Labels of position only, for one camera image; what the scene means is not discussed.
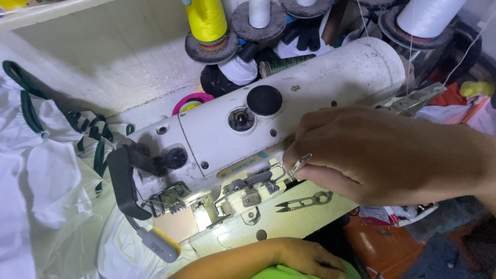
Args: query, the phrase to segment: pink tape roll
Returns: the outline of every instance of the pink tape roll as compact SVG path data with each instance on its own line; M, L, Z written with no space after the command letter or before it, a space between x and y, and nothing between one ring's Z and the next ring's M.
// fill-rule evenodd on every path
M208 101L213 100L214 99L214 96L212 96L210 94L207 94L207 93L193 93L193 94L190 94L190 95L184 97L183 99L181 99L181 101L179 101L179 103L177 103L177 105L172 110L172 115L178 114L179 113L179 110L181 109L181 107L184 106L184 104L186 104L186 102L189 99L191 99L191 98L198 99L200 102L202 102L204 104L204 103L206 103Z

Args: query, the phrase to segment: scissors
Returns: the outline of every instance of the scissors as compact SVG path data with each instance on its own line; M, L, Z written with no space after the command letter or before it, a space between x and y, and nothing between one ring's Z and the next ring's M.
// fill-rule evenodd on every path
M333 193L331 191L328 192L320 191L308 198L284 202L275 206L277 208L283 208L276 212L289 212L289 211L303 209L306 207L321 206L324 204L328 204L332 199L332 194Z

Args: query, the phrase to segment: person's left hand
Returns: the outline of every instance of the person's left hand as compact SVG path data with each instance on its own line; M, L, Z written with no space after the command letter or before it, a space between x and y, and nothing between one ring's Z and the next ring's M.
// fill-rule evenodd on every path
M338 257L320 244L298 238L273 238L280 247L279 264L322 279L346 279L346 268Z

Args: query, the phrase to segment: yellow thread spool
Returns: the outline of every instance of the yellow thread spool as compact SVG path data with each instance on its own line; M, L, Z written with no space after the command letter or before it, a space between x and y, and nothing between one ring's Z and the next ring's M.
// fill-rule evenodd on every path
M186 14L193 36L202 42L220 39L227 31L221 0L192 0Z

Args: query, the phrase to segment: white sewing machine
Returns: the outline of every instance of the white sewing machine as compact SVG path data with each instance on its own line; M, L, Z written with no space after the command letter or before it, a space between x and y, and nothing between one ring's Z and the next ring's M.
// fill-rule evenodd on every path
M388 100L404 80L396 52L362 38L151 124L108 156L119 209L145 220L201 202L208 227L256 222L256 206L286 189L281 158L303 114Z

